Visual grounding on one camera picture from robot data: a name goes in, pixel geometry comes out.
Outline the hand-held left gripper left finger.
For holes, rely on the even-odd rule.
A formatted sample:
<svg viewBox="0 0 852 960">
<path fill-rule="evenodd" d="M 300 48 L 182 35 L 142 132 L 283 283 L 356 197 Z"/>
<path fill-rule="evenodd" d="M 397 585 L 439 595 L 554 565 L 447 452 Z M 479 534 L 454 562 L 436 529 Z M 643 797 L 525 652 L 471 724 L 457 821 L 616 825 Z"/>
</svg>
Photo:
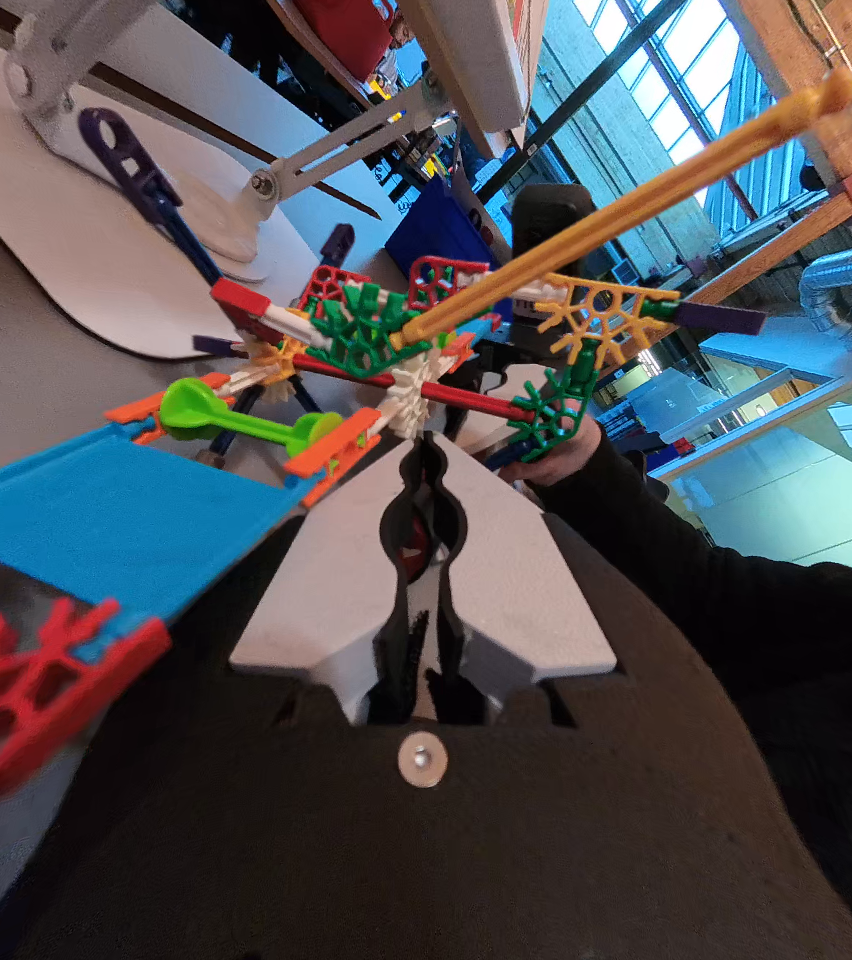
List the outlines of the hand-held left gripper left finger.
<svg viewBox="0 0 852 960">
<path fill-rule="evenodd" d="M 421 452 L 401 441 L 309 511 L 230 655 L 234 670 L 326 687 L 353 723 L 408 717 L 421 647 L 404 550 Z"/>
</svg>

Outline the wooden beam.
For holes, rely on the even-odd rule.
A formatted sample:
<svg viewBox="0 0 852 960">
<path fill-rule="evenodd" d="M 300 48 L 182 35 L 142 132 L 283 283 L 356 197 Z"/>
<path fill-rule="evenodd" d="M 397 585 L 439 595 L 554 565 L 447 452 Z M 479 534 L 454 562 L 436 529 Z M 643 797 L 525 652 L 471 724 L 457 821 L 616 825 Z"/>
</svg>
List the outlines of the wooden beam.
<svg viewBox="0 0 852 960">
<path fill-rule="evenodd" d="M 852 1 L 721 2 L 740 46 L 721 114 L 725 135 L 840 66 L 852 72 Z M 800 313 L 813 260 L 852 248 L 852 106 L 748 163 L 706 194 L 720 241 L 703 284 L 726 306 Z"/>
</svg>

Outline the colourful construction toy model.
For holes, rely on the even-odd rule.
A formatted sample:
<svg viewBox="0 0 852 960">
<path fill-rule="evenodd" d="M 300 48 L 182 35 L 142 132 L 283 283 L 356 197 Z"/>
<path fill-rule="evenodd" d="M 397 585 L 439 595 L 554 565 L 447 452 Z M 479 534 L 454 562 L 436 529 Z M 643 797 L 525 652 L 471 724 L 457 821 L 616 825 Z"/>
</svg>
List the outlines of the colourful construction toy model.
<svg viewBox="0 0 852 960">
<path fill-rule="evenodd" d="M 258 343 L 278 338 L 281 363 L 369 385 L 411 372 L 420 356 L 452 355 L 456 330 L 511 295 L 539 297 L 554 346 L 573 369 L 559 396 L 586 401 L 607 354 L 678 320 L 675 291 L 618 288 L 611 322 L 589 318 L 584 279 L 558 268 L 690 198 L 746 162 L 802 134 L 852 101 L 852 71 L 781 99 L 756 119 L 611 205 L 566 227 L 498 270 L 425 258 L 408 294 L 338 282 L 332 298 L 307 294 L 307 311 L 280 308 L 227 280 L 179 215 L 182 200 L 114 111 L 88 107 L 81 136 L 147 222 L 165 230 L 211 286 L 234 326 Z M 183 378 L 110 414 L 107 426 L 0 468 L 0 566 L 66 594 L 17 649 L 0 614 L 0 797 L 18 789 L 168 651 L 168 622 L 244 558 L 297 507 L 312 507 L 379 441 L 399 414 L 363 408 L 348 419 L 306 414 L 293 426 L 241 414 L 240 390 Z"/>
</svg>

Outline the person's right forearm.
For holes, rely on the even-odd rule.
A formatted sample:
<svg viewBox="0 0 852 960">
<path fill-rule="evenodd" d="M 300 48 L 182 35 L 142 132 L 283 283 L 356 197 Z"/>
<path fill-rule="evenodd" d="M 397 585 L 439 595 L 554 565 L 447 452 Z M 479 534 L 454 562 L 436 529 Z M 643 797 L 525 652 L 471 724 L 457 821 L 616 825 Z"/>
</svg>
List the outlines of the person's right forearm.
<svg viewBox="0 0 852 960">
<path fill-rule="evenodd" d="M 712 544 L 666 506 L 641 457 L 602 434 L 582 469 L 529 486 L 691 642 L 852 910 L 852 568 Z"/>
</svg>

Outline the blue plastic bin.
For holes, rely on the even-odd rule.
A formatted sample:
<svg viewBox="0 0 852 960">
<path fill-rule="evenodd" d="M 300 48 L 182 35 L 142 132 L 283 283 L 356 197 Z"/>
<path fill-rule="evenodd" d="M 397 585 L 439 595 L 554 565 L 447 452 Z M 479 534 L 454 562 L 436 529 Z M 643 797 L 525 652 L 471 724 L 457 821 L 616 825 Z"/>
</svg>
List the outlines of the blue plastic bin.
<svg viewBox="0 0 852 960">
<path fill-rule="evenodd" d="M 493 269 L 502 265 L 480 214 L 468 213 L 441 176 L 427 181 L 384 248 L 407 281 L 425 257 L 483 262 Z"/>
</svg>

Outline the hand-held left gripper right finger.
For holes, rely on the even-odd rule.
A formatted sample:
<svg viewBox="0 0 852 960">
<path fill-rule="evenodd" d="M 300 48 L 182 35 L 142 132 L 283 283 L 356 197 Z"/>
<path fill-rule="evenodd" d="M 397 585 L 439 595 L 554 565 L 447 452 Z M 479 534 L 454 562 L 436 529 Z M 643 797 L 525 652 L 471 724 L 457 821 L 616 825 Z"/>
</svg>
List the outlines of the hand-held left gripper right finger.
<svg viewBox="0 0 852 960">
<path fill-rule="evenodd" d="M 484 724 L 514 693 L 616 670 L 540 508 L 449 440 L 425 441 L 424 482 L 442 550 L 427 672 L 440 723 Z"/>
</svg>

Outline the person's right hand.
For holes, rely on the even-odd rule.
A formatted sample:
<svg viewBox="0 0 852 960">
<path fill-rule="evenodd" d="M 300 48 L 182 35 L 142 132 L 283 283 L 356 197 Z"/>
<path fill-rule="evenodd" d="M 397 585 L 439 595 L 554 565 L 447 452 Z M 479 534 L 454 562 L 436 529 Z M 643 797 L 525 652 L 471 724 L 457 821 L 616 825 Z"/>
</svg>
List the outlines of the person's right hand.
<svg viewBox="0 0 852 960">
<path fill-rule="evenodd" d="M 575 437 L 535 461 L 515 461 L 501 467 L 498 476 L 508 484 L 523 482 L 539 487 L 553 486 L 581 470 L 597 452 L 602 439 L 600 425 L 586 414 Z"/>
</svg>

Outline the red bag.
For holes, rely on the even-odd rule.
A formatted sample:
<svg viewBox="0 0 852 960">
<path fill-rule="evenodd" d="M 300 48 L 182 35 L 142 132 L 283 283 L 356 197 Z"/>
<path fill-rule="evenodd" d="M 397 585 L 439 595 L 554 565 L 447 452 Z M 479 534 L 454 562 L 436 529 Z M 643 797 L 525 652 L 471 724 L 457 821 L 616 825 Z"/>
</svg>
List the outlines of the red bag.
<svg viewBox="0 0 852 960">
<path fill-rule="evenodd" d="M 319 39 L 356 81 L 364 83 L 393 40 L 392 1 L 295 1 Z"/>
</svg>

